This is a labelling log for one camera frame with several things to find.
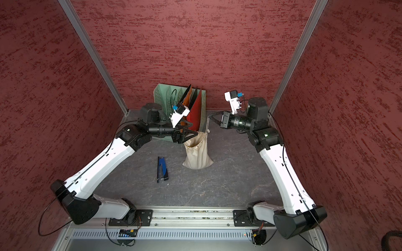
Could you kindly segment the beige cloth soil bag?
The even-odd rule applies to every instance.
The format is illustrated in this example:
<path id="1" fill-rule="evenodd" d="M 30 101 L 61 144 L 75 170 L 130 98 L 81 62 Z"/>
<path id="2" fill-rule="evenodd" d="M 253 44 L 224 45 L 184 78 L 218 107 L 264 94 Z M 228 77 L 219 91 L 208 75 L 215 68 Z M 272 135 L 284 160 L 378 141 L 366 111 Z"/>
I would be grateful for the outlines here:
<path id="1" fill-rule="evenodd" d="M 186 158 L 183 166 L 193 170 L 204 169 L 213 165 L 213 160 L 208 155 L 207 139 L 209 133 L 209 117 L 206 121 L 205 132 L 199 131 L 198 135 L 184 143 Z"/>

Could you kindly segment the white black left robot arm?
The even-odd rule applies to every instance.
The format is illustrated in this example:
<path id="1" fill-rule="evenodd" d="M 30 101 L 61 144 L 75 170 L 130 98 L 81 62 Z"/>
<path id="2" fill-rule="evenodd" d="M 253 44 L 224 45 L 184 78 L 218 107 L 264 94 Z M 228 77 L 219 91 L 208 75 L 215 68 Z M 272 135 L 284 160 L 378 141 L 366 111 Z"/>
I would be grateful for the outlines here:
<path id="1" fill-rule="evenodd" d="M 51 185 L 60 205 L 76 225 L 91 219 L 115 219 L 123 225 L 137 223 L 136 207 L 128 199 L 110 199 L 94 193 L 98 185 L 125 159 L 136 153 L 152 138 L 171 137 L 182 144 L 198 135 L 190 130 L 192 124 L 184 118 L 190 107 L 177 104 L 173 113 L 166 115 L 156 103 L 147 103 L 135 121 L 119 126 L 111 143 L 87 166 L 65 181 L 56 180 Z"/>

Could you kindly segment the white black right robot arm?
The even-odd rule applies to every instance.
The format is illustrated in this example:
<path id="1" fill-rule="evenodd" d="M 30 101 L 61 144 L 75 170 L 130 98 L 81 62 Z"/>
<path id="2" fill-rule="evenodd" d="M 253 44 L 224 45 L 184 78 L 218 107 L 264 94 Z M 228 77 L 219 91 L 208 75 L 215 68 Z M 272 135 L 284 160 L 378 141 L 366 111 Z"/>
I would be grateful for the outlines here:
<path id="1" fill-rule="evenodd" d="M 317 205 L 301 184 L 287 156 L 284 140 L 269 122 L 270 109 L 262 97 L 248 100 L 246 113 L 241 115 L 239 97 L 225 94 L 231 110 L 221 111 L 221 119 L 215 114 L 209 118 L 223 129 L 236 129 L 248 135 L 250 143 L 264 160 L 280 192 L 282 206 L 267 202 L 254 204 L 250 219 L 274 225 L 283 238 L 289 239 L 320 225 L 327 217 L 323 206 Z"/>

